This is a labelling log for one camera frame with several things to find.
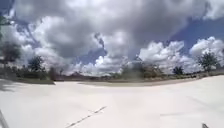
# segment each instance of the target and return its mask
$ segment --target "crack in pavement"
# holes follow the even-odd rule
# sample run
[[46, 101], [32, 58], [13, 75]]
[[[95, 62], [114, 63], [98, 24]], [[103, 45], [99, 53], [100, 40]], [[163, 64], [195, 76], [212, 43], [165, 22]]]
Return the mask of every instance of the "crack in pavement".
[[84, 120], [86, 120], [86, 119], [88, 119], [88, 118], [90, 118], [90, 117], [94, 116], [95, 114], [98, 114], [99, 112], [101, 112], [101, 111], [102, 111], [102, 110], [104, 110], [104, 109], [106, 109], [106, 106], [104, 106], [104, 107], [100, 108], [100, 109], [99, 109], [99, 110], [97, 110], [97, 111], [94, 111], [92, 114], [90, 114], [90, 115], [88, 115], [88, 116], [86, 116], [86, 117], [82, 118], [81, 120], [78, 120], [78, 121], [76, 121], [75, 123], [70, 124], [70, 125], [69, 125], [69, 126], [67, 126], [66, 128], [73, 127], [73, 126], [75, 126], [75, 125], [77, 125], [77, 124], [79, 124], [79, 123], [83, 122]]

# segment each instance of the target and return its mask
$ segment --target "cloud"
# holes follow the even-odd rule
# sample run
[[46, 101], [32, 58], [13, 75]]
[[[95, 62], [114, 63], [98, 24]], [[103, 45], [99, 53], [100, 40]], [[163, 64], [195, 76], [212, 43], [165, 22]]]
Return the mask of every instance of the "cloud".
[[206, 52], [212, 52], [216, 55], [221, 65], [224, 65], [224, 42], [215, 37], [209, 37], [208, 39], [199, 39], [196, 44], [190, 49], [192, 57], [197, 59]]
[[199, 70], [194, 59], [181, 55], [183, 47], [183, 41], [173, 41], [168, 46], [162, 42], [150, 42], [147, 48], [140, 50], [139, 57], [143, 61], [158, 65], [165, 73], [172, 73], [175, 66], [183, 66], [185, 72]]
[[[58, 62], [68, 69], [85, 67], [85, 71], [109, 72], [118, 71], [122, 59], [130, 57], [130, 53], [137, 54], [139, 49], [142, 58], [161, 65], [167, 58], [169, 67], [187, 59], [193, 63], [193, 59], [180, 54], [183, 42], [171, 42], [166, 47], [152, 40], [169, 40], [188, 25], [189, 19], [222, 17], [222, 3], [222, 0], [16, 0], [13, 9], [19, 19], [29, 23], [31, 33], [40, 43], [38, 47], [32, 46], [35, 54], [53, 58], [45, 59], [46, 65]], [[26, 32], [13, 31], [12, 35], [20, 35], [16, 37], [20, 42], [32, 45]], [[100, 33], [103, 44], [95, 39], [96, 33]], [[102, 47], [107, 55], [100, 56], [95, 63], [74, 64], [77, 57]]]
[[93, 38], [95, 33], [104, 35], [105, 40], [114, 36], [125, 39], [124, 44], [115, 43], [117, 46], [108, 41], [111, 44], [106, 44], [106, 49], [114, 52], [130, 52], [151, 40], [168, 40], [189, 18], [202, 17], [205, 1], [17, 0], [14, 10], [18, 18], [31, 24], [41, 47], [74, 59], [102, 47]]

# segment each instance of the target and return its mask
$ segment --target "cumulus cloud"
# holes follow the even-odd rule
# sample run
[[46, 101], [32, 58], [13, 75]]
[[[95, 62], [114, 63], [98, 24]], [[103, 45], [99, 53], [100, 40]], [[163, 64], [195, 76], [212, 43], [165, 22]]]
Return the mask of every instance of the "cumulus cloud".
[[158, 65], [165, 73], [171, 73], [175, 66], [183, 66], [185, 72], [199, 70], [194, 59], [181, 55], [183, 47], [183, 41], [173, 41], [168, 46], [162, 42], [150, 42], [147, 48], [141, 49], [139, 57], [143, 61]]
[[[183, 42], [171, 42], [169, 46], [156, 42], [149, 46], [148, 42], [169, 40], [187, 26], [188, 19], [222, 17], [222, 4], [222, 0], [16, 0], [13, 9], [19, 19], [29, 23], [40, 43], [32, 49], [43, 56], [48, 67], [58, 62], [69, 69], [109, 72], [118, 71], [123, 59], [139, 49], [143, 59], [161, 65], [167, 58], [169, 65], [186, 60], [193, 63], [193, 59], [180, 54]], [[20, 42], [31, 42], [26, 33], [21, 36], [21, 32], [13, 31]], [[103, 42], [94, 37], [96, 33]], [[76, 57], [102, 47], [107, 55], [95, 63], [74, 64]]]
[[224, 42], [215, 37], [209, 37], [208, 39], [199, 39], [196, 44], [190, 49], [190, 54], [194, 58], [200, 57], [206, 52], [212, 52], [216, 55], [221, 65], [224, 65]]
[[95, 33], [104, 36], [109, 56], [127, 54], [152, 39], [167, 40], [189, 18], [202, 17], [205, 1], [16, 0], [14, 10], [31, 24], [41, 47], [74, 59], [102, 47]]

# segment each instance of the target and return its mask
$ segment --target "tree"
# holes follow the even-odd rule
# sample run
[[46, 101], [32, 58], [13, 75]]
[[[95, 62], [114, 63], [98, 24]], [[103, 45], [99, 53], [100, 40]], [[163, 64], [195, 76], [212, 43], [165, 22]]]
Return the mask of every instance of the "tree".
[[5, 42], [0, 45], [0, 55], [3, 57], [4, 66], [20, 58], [20, 46], [16, 43]]
[[28, 62], [28, 68], [33, 72], [41, 71], [43, 60], [40, 56], [35, 56]]
[[182, 66], [176, 66], [174, 69], [173, 69], [173, 74], [175, 75], [183, 75], [183, 68]]
[[213, 66], [215, 67], [219, 64], [217, 58], [211, 52], [205, 53], [201, 57], [199, 57], [198, 63], [202, 66], [204, 71], [207, 72], [210, 72]]

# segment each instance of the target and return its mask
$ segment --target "blue sky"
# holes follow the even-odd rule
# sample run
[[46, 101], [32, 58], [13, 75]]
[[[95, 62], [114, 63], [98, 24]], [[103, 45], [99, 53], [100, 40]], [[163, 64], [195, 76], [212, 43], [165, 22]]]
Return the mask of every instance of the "blue sky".
[[18, 64], [40, 55], [46, 67], [103, 75], [121, 71], [136, 55], [167, 73], [177, 65], [186, 72], [200, 70], [195, 58], [208, 49], [221, 59], [223, 5], [222, 0], [1, 0], [0, 10], [15, 21], [2, 33], [5, 41], [21, 44]]

